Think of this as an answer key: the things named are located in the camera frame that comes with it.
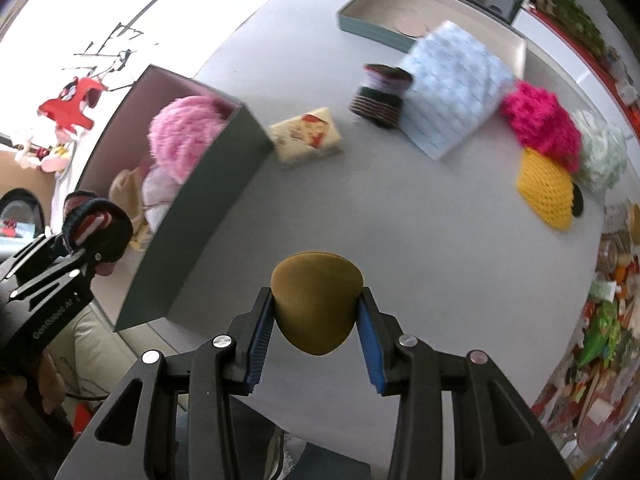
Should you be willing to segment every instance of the white crochet item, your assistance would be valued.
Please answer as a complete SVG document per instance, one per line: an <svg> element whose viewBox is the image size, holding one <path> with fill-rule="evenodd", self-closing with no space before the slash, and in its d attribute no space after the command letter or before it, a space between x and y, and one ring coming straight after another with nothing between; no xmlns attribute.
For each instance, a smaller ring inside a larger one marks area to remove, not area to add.
<svg viewBox="0 0 640 480"><path fill-rule="evenodd" d="M434 159L477 130L514 89L509 67L452 22L418 40L400 67L414 76L400 129Z"/></svg>
<svg viewBox="0 0 640 480"><path fill-rule="evenodd" d="M578 184L594 192L613 188L626 170L626 144L622 131L615 124L597 119L587 110L578 110L571 117L582 134L580 169L575 175Z"/></svg>

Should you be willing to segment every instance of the blue gripper pad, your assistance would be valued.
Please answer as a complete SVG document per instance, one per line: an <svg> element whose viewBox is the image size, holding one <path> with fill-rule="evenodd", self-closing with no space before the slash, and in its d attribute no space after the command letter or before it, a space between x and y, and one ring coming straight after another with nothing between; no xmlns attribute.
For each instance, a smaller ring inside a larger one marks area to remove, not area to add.
<svg viewBox="0 0 640 480"><path fill-rule="evenodd" d="M249 392L253 391L254 386L260 382L262 369L264 368L264 360L267 357L269 349L269 341L271 339L271 331L273 330L273 301L260 313L258 325L255 328L254 338L249 345L248 351L248 373L244 384Z"/></svg>
<svg viewBox="0 0 640 480"><path fill-rule="evenodd" d="M360 337L364 361L367 364L369 380L371 384L376 387L377 393L382 394L386 390L382 345L378 340L373 322L362 297L358 300L358 319L356 325L358 327L358 336Z"/></svg>

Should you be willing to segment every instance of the pink round coaster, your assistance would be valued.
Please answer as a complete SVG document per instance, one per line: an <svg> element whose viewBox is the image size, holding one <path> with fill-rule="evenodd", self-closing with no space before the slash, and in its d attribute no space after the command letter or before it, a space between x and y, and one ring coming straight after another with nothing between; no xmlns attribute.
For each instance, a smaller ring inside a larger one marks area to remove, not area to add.
<svg viewBox="0 0 640 480"><path fill-rule="evenodd" d="M421 38L429 29L417 18L401 16L396 21L396 30L409 38Z"/></svg>

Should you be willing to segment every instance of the wall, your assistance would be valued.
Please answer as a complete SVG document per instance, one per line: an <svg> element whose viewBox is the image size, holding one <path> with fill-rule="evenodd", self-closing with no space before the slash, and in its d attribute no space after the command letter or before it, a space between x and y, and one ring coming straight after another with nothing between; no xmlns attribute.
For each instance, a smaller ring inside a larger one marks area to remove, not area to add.
<svg viewBox="0 0 640 480"><path fill-rule="evenodd" d="M600 29L605 42L613 46L622 56L626 68L634 80L636 87L640 87L640 62L634 55L631 47L616 25L609 19L607 9L600 0L576 0L584 7L585 12L591 17L596 26Z"/></svg>

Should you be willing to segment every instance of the blue quilted pad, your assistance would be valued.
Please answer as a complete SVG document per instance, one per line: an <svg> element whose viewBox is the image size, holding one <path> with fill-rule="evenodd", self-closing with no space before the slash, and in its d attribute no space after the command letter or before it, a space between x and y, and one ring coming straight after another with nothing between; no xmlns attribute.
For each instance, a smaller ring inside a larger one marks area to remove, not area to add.
<svg viewBox="0 0 640 480"><path fill-rule="evenodd" d="M511 69L452 22L418 40L400 66L414 76L400 129L434 159L477 130L514 90Z"/></svg>

